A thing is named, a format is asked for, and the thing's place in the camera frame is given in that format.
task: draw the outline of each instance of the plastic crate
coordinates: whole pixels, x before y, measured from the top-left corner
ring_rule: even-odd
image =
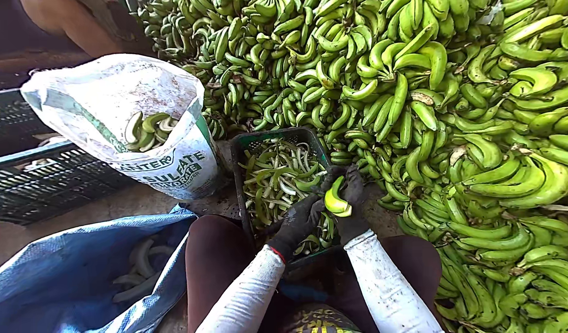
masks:
[[[53,133],[43,124],[19,89],[0,91],[0,156],[37,147],[35,134]]]
[[[239,201],[239,215],[243,219],[243,230],[250,239],[250,242],[255,246],[255,236],[253,234],[253,226],[251,225],[251,219],[245,208],[245,201],[247,200],[246,195],[243,193],[243,182],[244,172],[240,163],[246,163],[245,150],[249,150],[252,154],[255,153],[254,149],[258,148],[259,145],[266,139],[273,138],[284,138],[291,143],[306,142],[309,144],[312,153],[317,156],[319,163],[321,163],[325,168],[329,167],[331,162],[329,157],[325,153],[325,150],[321,146],[321,143],[317,139],[317,136],[313,131],[306,127],[291,127],[288,129],[267,131],[267,132],[256,132],[256,133],[244,133],[239,134],[231,140],[231,163],[233,164],[233,172],[235,176],[235,185],[237,186],[237,197]],[[298,258],[286,265],[289,270],[304,266],[313,262],[325,253],[334,253],[339,250],[340,245],[334,245],[325,250],[319,251],[317,253],[312,253],[305,257]]]
[[[0,157],[0,220],[38,222],[136,183],[72,142],[29,149]]]

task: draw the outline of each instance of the hand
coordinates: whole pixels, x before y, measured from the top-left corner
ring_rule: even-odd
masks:
[[[315,229],[323,210],[323,199],[316,194],[293,204],[284,214],[280,230],[267,245],[279,252],[285,262],[289,261],[298,244]]]
[[[342,166],[331,166],[327,170],[327,176],[321,184],[321,191],[325,192],[331,188],[333,182],[339,176],[345,175],[344,187],[339,192],[339,197],[352,206],[352,215],[348,217],[337,217],[337,229],[341,237],[341,244],[363,234],[369,229],[368,222],[362,216],[362,202],[364,201],[364,184],[356,165],[345,168]]]

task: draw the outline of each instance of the work glove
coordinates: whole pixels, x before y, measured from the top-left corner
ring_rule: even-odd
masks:
[[[280,230],[267,245],[280,255],[284,263],[288,262],[298,245],[315,229],[323,210],[323,199],[316,194],[293,204],[284,214]]]
[[[345,176],[344,185],[339,191],[339,197],[352,206],[352,215],[348,217],[334,216],[337,221],[337,230],[341,237],[341,245],[360,236],[369,229],[368,222],[362,216],[362,202],[364,201],[364,184],[356,165],[348,167],[331,166],[327,169],[327,176],[321,183],[320,193],[325,193],[331,188],[333,182]]]

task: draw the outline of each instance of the concrete floor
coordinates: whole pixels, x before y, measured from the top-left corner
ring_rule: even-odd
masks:
[[[363,206],[363,214],[379,238],[400,235],[395,215],[377,204],[383,193],[374,184],[367,187],[369,198]],[[233,184],[227,185],[219,194],[200,200],[177,200],[147,185],[136,185],[105,199],[90,203],[61,216],[27,227],[0,222],[0,265],[28,243],[52,233],[76,226],[117,219],[124,216],[153,215],[168,212],[178,202],[199,215],[221,214],[238,216],[237,193]],[[162,333],[186,332],[187,301],[183,297],[165,316],[156,330]]]

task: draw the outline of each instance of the arm sleeve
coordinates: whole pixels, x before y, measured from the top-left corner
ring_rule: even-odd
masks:
[[[348,242],[344,249],[380,332],[443,332],[374,232],[364,232]]]
[[[257,332],[283,272],[280,256],[264,245],[224,291],[196,332]]]

